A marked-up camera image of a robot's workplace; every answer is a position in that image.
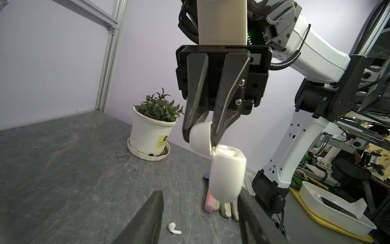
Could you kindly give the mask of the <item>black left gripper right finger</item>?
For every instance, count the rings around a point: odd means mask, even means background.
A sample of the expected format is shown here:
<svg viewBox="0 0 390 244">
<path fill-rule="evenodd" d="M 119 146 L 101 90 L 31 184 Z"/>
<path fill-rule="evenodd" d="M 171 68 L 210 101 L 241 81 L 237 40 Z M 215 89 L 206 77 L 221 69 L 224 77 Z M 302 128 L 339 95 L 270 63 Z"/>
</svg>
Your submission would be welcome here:
<svg viewBox="0 0 390 244">
<path fill-rule="evenodd" d="M 242 188 L 238 197 L 239 225 L 244 244 L 286 244 L 287 239 L 270 221 L 257 201 Z"/>
</svg>

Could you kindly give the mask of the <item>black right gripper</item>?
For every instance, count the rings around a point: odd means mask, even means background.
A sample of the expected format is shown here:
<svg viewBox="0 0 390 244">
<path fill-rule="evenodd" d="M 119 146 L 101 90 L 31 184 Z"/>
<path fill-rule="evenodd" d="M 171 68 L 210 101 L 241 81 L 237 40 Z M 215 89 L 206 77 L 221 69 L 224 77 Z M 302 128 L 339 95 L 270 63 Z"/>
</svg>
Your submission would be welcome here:
<svg viewBox="0 0 390 244">
<path fill-rule="evenodd" d="M 258 107 L 269 77 L 272 50 L 266 45 L 183 45 L 176 50 L 179 90 L 187 100 L 183 138 L 190 142 L 194 125 L 213 111 L 211 144 L 216 146 L 240 115 Z M 244 86 L 239 88 L 244 79 Z M 242 105 L 235 100 L 241 99 Z"/>
</svg>

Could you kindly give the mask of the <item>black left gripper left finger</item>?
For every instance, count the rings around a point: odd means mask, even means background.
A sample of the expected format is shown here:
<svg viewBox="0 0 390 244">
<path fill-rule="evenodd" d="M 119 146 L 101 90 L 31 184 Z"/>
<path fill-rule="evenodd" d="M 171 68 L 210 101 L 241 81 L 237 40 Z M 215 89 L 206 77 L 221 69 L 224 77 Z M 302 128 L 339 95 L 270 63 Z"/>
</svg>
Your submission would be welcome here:
<svg viewBox="0 0 390 244">
<path fill-rule="evenodd" d="M 113 243 L 157 244 L 163 211 L 163 193 L 154 191 Z"/>
</svg>

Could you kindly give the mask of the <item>white earbud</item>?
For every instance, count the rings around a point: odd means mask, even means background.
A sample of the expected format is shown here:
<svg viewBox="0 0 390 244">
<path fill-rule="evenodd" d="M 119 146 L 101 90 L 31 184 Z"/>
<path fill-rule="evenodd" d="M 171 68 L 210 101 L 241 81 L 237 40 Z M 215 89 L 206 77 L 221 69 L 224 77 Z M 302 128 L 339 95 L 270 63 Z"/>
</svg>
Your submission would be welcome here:
<svg viewBox="0 0 390 244">
<path fill-rule="evenodd" d="M 181 235 L 182 231 L 176 229 L 176 223 L 171 222 L 168 224 L 168 230 L 174 235 Z"/>
</svg>

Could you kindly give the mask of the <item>white earbud charging case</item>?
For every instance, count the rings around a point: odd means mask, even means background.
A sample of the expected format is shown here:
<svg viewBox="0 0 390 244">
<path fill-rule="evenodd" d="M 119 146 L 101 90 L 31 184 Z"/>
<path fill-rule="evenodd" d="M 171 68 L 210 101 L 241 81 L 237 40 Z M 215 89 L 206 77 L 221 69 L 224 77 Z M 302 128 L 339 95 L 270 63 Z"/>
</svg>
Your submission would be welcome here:
<svg viewBox="0 0 390 244">
<path fill-rule="evenodd" d="M 194 125 L 189 134 L 190 146 L 196 152 L 212 157 L 209 189 L 214 199 L 222 203 L 236 200 L 246 173 L 247 158 L 239 149 L 211 144 L 211 122 Z"/>
</svg>

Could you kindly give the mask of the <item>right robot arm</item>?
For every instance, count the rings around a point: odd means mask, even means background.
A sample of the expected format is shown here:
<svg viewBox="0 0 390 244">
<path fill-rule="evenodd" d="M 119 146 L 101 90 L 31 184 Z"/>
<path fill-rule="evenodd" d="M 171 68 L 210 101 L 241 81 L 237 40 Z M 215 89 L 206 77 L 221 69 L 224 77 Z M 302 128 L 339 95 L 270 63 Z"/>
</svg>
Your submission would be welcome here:
<svg viewBox="0 0 390 244">
<path fill-rule="evenodd" d="M 390 18 L 383 1 L 353 54 L 338 51 L 311 28 L 296 1 L 183 1 L 178 26 L 192 40 L 176 51 L 177 81 L 186 100 L 182 126 L 193 150 L 213 158 L 209 189 L 220 202 L 238 198 L 246 158 L 223 147 L 226 129 L 258 107 L 270 71 L 304 76 L 288 131 L 252 187 L 260 206 L 283 211 L 300 160 L 330 123 L 353 108 L 367 57 Z"/>
</svg>

